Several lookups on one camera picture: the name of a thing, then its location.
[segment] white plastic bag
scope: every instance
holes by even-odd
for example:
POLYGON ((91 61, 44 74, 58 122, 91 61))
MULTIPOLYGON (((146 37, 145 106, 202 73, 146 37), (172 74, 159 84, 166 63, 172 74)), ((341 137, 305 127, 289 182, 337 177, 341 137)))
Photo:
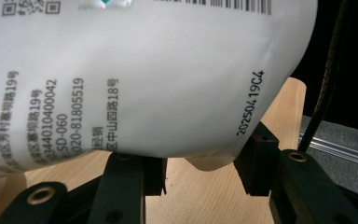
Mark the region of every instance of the white plastic bag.
POLYGON ((0 176, 93 149, 232 162, 316 0, 0 1, 0 176))

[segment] qr code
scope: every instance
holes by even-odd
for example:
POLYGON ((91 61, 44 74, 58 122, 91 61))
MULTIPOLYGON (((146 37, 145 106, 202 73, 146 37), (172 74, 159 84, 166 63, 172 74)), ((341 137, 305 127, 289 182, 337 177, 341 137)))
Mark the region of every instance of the qr code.
POLYGON ((5 0, 2 6, 3 17, 34 14, 58 15, 60 11, 60 0, 5 0))

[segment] wooden surface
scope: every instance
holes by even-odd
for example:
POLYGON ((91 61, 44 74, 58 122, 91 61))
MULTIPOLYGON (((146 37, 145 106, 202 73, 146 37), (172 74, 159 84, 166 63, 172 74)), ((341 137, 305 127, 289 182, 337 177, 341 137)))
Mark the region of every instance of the wooden surface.
MULTIPOLYGON (((289 78, 262 118, 280 139, 280 149, 295 149, 305 85, 289 78)), ((55 166, 27 172, 28 186, 60 181, 73 189, 102 173, 108 152, 98 151, 55 166)), ((185 159, 169 159, 167 195, 146 197, 147 223, 273 223, 269 198, 245 194, 232 164, 202 172, 185 159)))

